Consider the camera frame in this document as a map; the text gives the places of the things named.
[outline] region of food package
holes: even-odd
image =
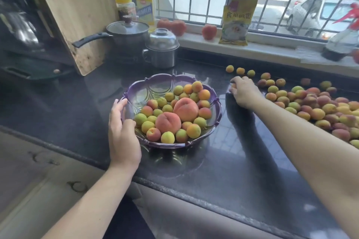
[[[232,0],[223,10],[220,44],[248,45],[246,35],[258,0]]]

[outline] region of black granite countertop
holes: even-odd
[[[287,78],[289,88],[301,77],[319,82],[328,75],[186,49],[179,56],[216,65],[180,59],[173,69],[157,70],[105,63],[86,77],[72,74],[50,82],[0,74],[0,130],[106,169],[108,114],[114,99],[153,74],[188,74],[217,92],[223,111],[218,128],[191,149],[143,147],[133,181],[279,237],[347,238],[266,126],[227,94],[234,74],[218,65],[254,69],[257,76],[270,72]],[[331,75],[330,80],[344,83],[346,78]],[[346,87],[354,91],[358,82],[350,83]],[[350,92],[348,97],[358,96]]]

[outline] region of purple glass bowl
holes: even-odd
[[[135,115],[140,112],[147,101],[164,97],[166,93],[172,92],[173,88],[177,85],[185,86],[195,81],[195,78],[186,75],[156,74],[150,78],[134,82],[121,98],[128,99],[127,106],[124,108],[124,111],[122,111],[122,119],[134,119]],[[189,139],[186,143],[163,144],[150,142],[141,129],[136,128],[135,133],[140,143],[155,148],[175,149],[195,145],[212,134],[222,118],[222,106],[213,88],[206,84],[203,84],[203,88],[211,93],[211,97],[208,101],[211,103],[212,118],[207,120],[207,127],[202,130],[200,137]]]

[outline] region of black pot handle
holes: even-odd
[[[101,39],[101,38],[107,38],[107,37],[113,37],[113,35],[111,34],[108,34],[106,32],[100,32],[100,33],[96,33],[96,34],[92,34],[90,36],[87,36],[85,38],[82,38],[76,42],[73,42],[72,45],[76,48],[80,48],[82,47],[83,45],[91,42],[91,41],[94,41],[94,40],[97,40],[97,39]]]

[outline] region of pot lid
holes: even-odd
[[[135,35],[148,32],[147,24],[137,21],[119,21],[107,26],[107,31],[113,35]]]
[[[180,46],[176,36],[166,28],[157,28],[150,34],[146,47],[151,50],[169,51]]]

